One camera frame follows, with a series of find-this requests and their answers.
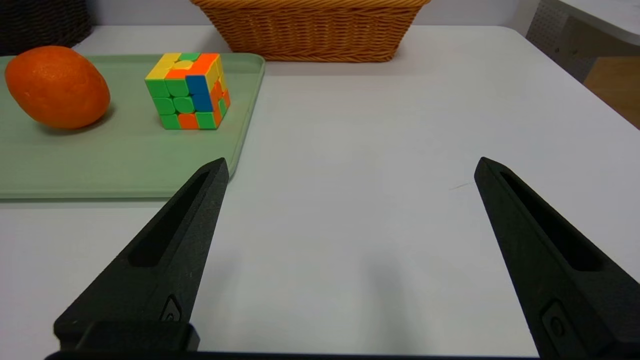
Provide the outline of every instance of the wall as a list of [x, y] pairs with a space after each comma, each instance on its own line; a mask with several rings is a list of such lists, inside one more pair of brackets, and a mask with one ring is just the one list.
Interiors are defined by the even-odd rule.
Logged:
[[[419, 25], [503, 25], [526, 33], [539, 0], [432, 0], [416, 16]], [[102, 25], [209, 24], [188, 0], [88, 0]]]

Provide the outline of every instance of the white tabletop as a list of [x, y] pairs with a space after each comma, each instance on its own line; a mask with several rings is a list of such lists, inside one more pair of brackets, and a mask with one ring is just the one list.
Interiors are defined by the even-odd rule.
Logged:
[[[77, 49], [225, 48], [210, 26], [122, 26]], [[268, 63], [191, 318], [200, 349], [536, 355], [478, 159], [638, 279], [638, 154], [639, 131], [506, 28], [414, 26], [389, 63]], [[0, 358], [54, 352], [53, 321], [160, 206], [0, 204]]]
[[640, 45], [640, 0], [549, 0], [611, 36]]

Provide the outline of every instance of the orange fruit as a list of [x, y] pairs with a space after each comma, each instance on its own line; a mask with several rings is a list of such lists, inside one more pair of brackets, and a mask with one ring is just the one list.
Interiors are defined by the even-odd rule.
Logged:
[[33, 120], [77, 129], [98, 120], [109, 107], [107, 83], [82, 55], [43, 46], [14, 57], [4, 70], [6, 86]]

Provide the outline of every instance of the light green plastic tray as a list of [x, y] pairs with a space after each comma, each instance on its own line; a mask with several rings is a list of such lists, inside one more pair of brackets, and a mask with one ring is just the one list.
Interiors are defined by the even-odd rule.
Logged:
[[258, 96], [264, 59], [222, 54], [231, 106], [217, 130], [165, 130], [145, 86], [160, 55], [94, 56], [111, 108], [85, 129], [31, 120], [4, 82], [0, 58], [0, 199], [163, 198], [205, 163], [225, 158], [233, 174]]

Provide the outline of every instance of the woven basket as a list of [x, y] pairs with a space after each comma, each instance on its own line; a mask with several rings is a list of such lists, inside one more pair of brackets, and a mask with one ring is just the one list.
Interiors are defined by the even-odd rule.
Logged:
[[231, 50], [267, 60], [391, 60], [430, 0], [191, 0]]
[[71, 47], [91, 33], [85, 0], [0, 0], [0, 56]]

